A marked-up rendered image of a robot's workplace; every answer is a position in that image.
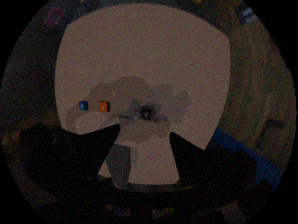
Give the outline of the small blue block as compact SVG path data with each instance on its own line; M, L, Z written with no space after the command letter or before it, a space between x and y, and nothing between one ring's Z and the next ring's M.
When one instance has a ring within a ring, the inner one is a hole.
M81 111L86 111L86 109L89 109L88 101L81 100L81 101L78 101L78 104L80 104Z

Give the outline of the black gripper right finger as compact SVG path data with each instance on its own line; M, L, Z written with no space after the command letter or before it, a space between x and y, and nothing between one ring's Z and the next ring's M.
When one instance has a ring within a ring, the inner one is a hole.
M170 147L172 147L174 161L176 161L178 177L182 188L193 185L197 177L202 176L214 163L214 161L225 159L231 153L231 149L223 151L206 152L204 149L196 147L196 144L189 143L189 140L182 139L178 133L170 132Z

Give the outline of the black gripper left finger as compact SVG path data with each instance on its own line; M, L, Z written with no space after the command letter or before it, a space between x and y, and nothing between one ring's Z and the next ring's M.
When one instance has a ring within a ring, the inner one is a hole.
M71 148L71 151L76 153L81 167L84 167L92 179L96 179L106 155L108 155L114 140L117 140L116 137L120 133L120 124L102 128L100 131L97 129L96 132L85 133L85 135L78 135L78 133L76 135L76 133L65 131L57 125L51 128L56 141L67 148Z

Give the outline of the small orange block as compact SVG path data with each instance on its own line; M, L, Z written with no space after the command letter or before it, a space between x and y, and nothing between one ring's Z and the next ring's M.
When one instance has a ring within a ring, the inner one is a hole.
M101 112L109 112L110 111L110 103L109 101L98 101L98 107L100 107Z

